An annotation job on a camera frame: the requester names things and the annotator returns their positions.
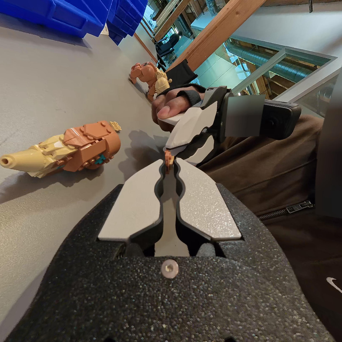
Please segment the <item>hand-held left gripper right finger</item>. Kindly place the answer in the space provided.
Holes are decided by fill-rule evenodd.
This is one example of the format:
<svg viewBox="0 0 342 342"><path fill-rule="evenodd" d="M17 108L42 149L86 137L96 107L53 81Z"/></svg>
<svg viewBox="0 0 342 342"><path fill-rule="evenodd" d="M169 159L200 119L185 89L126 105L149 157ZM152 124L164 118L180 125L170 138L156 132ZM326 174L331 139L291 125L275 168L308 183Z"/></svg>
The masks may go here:
<svg viewBox="0 0 342 342"><path fill-rule="evenodd" d="M206 173L177 158L176 178L180 181L178 214L183 223L211 241L241 239L242 235L220 194Z"/></svg>

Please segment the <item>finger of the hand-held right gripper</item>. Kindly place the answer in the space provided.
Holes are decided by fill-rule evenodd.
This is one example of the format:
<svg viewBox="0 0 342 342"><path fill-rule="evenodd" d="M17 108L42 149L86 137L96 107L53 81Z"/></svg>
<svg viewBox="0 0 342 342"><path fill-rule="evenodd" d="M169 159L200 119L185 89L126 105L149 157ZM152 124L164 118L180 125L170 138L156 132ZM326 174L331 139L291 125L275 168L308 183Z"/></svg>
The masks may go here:
<svg viewBox="0 0 342 342"><path fill-rule="evenodd" d="M217 112L217 101L205 109L191 107L186 112L165 119L174 125L174 129L166 143L168 150L189 144L204 128L212 126Z"/></svg>
<svg viewBox="0 0 342 342"><path fill-rule="evenodd" d="M187 144L171 149L171 165L176 157L187 161L191 165L202 163L214 150L214 137L212 134L201 133Z"/></svg>

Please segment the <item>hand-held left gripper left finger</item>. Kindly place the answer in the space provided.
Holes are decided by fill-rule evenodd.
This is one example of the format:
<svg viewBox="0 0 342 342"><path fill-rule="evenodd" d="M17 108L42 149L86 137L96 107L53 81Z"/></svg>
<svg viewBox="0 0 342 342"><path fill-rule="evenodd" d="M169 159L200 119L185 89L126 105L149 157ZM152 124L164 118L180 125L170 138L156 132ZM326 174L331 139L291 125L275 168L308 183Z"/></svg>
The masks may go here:
<svg viewBox="0 0 342 342"><path fill-rule="evenodd" d="M164 161L159 159L124 183L98 235L102 241L157 242L163 233L161 196Z"/></svg>

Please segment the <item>brown tan brick arm model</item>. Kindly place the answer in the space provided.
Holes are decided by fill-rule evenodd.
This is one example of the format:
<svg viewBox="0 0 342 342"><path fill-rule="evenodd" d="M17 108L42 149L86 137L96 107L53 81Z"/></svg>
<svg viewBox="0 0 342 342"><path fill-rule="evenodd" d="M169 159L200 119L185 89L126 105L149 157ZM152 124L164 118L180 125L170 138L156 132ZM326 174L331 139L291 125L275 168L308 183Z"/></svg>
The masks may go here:
<svg viewBox="0 0 342 342"><path fill-rule="evenodd" d="M67 129L26 150L1 156L1 166L43 178L61 171L95 170L119 151L121 141L110 122Z"/></svg>

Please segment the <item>person's right forearm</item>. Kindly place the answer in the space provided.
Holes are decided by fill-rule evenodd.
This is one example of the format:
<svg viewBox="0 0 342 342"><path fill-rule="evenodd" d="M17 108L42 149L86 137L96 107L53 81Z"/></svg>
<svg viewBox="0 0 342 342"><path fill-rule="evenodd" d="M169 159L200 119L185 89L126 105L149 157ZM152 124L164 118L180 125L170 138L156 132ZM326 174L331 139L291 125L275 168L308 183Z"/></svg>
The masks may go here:
<svg viewBox="0 0 342 342"><path fill-rule="evenodd" d="M298 131L284 140L229 137L199 169L236 194L312 163L320 134Z"/></svg>

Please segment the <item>person's right hand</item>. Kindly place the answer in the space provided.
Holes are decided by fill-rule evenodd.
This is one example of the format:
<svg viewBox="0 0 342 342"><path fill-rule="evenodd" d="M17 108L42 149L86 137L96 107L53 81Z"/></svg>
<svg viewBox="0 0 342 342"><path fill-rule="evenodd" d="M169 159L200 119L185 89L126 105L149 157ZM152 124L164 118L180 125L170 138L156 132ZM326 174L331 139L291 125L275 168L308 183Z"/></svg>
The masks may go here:
<svg viewBox="0 0 342 342"><path fill-rule="evenodd" d="M186 96L177 96L180 91L194 90L201 99L204 98L206 88L197 84L187 84L182 88L170 89L167 93L161 94L152 102L152 120L160 126L163 131L172 132L174 126L161 121L174 117L179 113L186 112L191 104Z"/></svg>

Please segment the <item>black chair back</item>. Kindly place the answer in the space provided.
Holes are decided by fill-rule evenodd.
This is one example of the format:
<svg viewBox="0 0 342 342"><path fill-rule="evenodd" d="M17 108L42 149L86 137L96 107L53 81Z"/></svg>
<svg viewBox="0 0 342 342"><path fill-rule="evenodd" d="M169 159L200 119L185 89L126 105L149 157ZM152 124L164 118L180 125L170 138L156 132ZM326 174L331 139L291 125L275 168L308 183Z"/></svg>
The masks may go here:
<svg viewBox="0 0 342 342"><path fill-rule="evenodd" d="M198 75L190 69L186 59L174 68L167 70L166 75L168 79L172 80L172 82L169 83L170 87L174 88L179 88L184 84L189 84L198 77Z"/></svg>

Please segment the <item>brown tan brick figure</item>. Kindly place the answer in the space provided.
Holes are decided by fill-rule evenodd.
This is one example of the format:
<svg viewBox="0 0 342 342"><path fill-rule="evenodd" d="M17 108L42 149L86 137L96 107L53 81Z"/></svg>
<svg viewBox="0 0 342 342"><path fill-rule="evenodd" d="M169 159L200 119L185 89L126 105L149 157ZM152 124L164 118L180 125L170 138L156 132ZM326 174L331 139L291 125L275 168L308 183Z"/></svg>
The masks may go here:
<svg viewBox="0 0 342 342"><path fill-rule="evenodd" d="M169 79L165 72L159 70L151 62L136 63L132 66L130 80L135 84L137 78L148 84L147 99L150 102L153 102L155 94L159 95L170 88L170 83L172 82L172 79Z"/></svg>

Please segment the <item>black office chair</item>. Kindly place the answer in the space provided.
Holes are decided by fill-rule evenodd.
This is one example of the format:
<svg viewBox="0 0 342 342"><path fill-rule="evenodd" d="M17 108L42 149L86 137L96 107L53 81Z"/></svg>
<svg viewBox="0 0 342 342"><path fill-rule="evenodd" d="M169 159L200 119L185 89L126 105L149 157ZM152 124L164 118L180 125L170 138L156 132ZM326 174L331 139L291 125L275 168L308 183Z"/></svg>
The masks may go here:
<svg viewBox="0 0 342 342"><path fill-rule="evenodd" d="M166 42L165 44L162 43L163 40L160 40L158 42L155 42L155 48L157 53L157 68L161 69L162 71L166 71L166 64L163 61L162 57L173 53L174 48L171 46L169 42Z"/></svg>

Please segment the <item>wooden pillar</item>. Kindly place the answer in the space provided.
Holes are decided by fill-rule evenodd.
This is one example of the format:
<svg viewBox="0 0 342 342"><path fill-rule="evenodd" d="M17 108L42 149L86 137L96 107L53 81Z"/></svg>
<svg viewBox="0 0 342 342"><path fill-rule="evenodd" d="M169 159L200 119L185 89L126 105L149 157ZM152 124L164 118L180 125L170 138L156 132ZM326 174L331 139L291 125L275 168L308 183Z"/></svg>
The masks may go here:
<svg viewBox="0 0 342 342"><path fill-rule="evenodd" d="M229 1L167 71L170 71L185 59L190 69L195 71L264 3L265 0Z"/></svg>

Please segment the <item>brown zip hoodie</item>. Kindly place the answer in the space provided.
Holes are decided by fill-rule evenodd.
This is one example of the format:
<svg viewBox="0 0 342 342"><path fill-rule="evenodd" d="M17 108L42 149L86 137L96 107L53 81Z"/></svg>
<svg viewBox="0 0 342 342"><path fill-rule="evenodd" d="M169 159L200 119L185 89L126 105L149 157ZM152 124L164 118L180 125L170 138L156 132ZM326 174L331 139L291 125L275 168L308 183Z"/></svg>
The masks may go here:
<svg viewBox="0 0 342 342"><path fill-rule="evenodd" d="M323 118L302 114L293 133L322 127ZM317 156L312 163L261 185L230 192L261 218L306 200L315 204L316 164ZM263 223L286 254L310 306L335 340L341 341L341 219L319 216L311 207L279 213Z"/></svg>

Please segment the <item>stack of blue bins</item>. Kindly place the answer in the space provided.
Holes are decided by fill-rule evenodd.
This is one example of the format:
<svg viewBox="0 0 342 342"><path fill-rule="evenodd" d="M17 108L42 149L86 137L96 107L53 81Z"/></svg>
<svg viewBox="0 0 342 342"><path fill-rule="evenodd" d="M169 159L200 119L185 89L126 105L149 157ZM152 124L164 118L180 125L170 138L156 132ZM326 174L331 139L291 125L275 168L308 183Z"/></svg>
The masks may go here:
<svg viewBox="0 0 342 342"><path fill-rule="evenodd" d="M106 26L116 45L127 35L133 36L142 20L147 0L113 0Z"/></svg>

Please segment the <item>blue plastic bin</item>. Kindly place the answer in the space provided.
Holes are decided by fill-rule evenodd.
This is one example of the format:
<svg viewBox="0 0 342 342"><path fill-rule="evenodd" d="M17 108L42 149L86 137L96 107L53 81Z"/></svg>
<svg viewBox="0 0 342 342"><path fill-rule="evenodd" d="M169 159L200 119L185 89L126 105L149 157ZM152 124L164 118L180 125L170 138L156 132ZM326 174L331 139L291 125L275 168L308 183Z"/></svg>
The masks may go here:
<svg viewBox="0 0 342 342"><path fill-rule="evenodd" d="M83 38L99 36L112 0L1 0L1 13Z"/></svg>

